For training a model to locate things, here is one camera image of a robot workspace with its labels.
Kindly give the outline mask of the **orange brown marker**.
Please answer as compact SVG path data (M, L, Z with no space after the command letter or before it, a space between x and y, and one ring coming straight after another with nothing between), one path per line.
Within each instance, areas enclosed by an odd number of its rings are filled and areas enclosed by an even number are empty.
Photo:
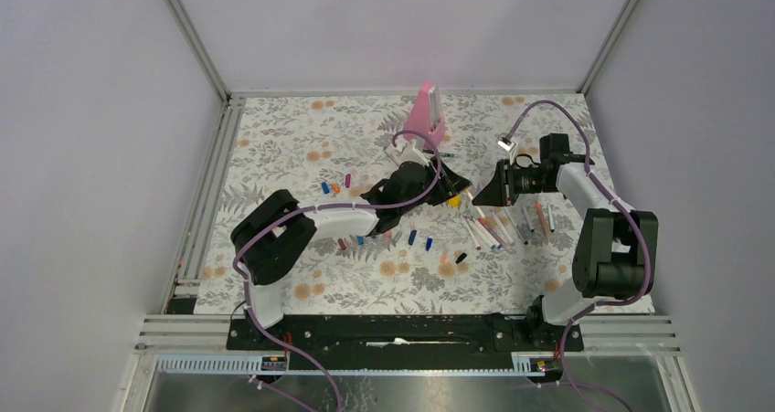
M534 207L535 207L536 214L538 216L542 231L545 237L549 238L551 235L551 229L550 229L550 225L548 224L548 220L547 220L547 216L545 215L544 208L539 201L535 201Z

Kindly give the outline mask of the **dark blue capped marker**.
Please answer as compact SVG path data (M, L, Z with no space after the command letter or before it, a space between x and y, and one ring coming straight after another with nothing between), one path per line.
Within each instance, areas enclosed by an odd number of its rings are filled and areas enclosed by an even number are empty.
M520 238L521 242L525 245L529 245L529 235L520 227L520 225L517 223L513 213L508 209L504 209L504 214L506 215L506 218L511 223L512 227L514 228L515 233Z

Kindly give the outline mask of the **grey white marker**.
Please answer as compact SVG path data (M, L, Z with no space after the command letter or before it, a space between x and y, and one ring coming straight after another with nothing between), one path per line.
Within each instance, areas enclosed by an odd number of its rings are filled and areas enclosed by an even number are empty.
M504 226L504 224L503 224L503 222L502 222L502 220L501 220L500 216L498 215L498 213L497 213L497 212L495 212L495 211L492 211L492 212L491 212L491 216L492 216L492 218L493 218L493 221L495 222L495 224L498 226L499 230L500 230L500 231L501 231L501 233L503 234L503 236L504 236L504 239L505 239L505 240L508 242L508 244L509 244L510 246L513 246L513 245L514 245L514 243L515 243L515 242L514 242L514 239L511 237L511 235L509 234L508 230L507 230L507 229L506 229L506 227Z

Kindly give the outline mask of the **purple capped white marker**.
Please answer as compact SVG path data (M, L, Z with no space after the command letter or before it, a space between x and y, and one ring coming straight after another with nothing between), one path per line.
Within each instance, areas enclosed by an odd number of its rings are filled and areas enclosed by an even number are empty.
M488 243L492 249L499 249L503 246L502 242L495 235L495 233L486 225L486 221L484 219L478 218L476 220L476 226L482 231L482 234L487 237Z

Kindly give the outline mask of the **red brown capped marker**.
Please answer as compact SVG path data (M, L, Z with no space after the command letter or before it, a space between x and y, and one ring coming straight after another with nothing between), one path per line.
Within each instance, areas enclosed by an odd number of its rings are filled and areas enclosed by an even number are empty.
M466 230L468 231L468 233L470 235L470 238L472 239L472 243L474 244L475 249L476 250L481 250L482 249L482 244L480 243L479 238L476 235L476 232L473 229L473 226L471 225L470 220L467 217L463 217L462 218L462 222L463 222Z

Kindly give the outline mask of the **pink translucent marker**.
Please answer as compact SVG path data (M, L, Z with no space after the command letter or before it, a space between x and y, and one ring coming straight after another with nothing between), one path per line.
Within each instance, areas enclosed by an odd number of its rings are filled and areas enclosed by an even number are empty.
M508 243L505 242L497 233L497 231L488 224L487 220L484 217L479 217L478 221L480 225L485 229L489 235L497 242L499 248L505 248L508 246Z

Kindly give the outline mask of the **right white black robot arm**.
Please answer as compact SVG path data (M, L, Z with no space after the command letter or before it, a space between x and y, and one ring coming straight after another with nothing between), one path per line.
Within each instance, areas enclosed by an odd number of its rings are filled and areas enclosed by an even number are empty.
M559 325L600 306L634 304L650 291L658 219L615 196L595 174L589 154L571 152L566 134L542 137L540 161L529 166L518 164L509 138L498 144L508 155L497 162L474 205L506 207L524 194L560 193L583 220L570 281L538 298L532 308L536 318L524 326L527 343L546 350L559 339Z

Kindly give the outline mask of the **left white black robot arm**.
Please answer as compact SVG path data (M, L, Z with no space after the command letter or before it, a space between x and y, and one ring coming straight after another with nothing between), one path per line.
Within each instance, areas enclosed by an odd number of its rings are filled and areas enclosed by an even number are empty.
M245 282L249 338L263 349L281 342L280 282L311 242L384 234L415 208L439 206L470 184L439 155L404 148L397 169L349 203L304 206L287 189L269 195L230 234L234 269Z

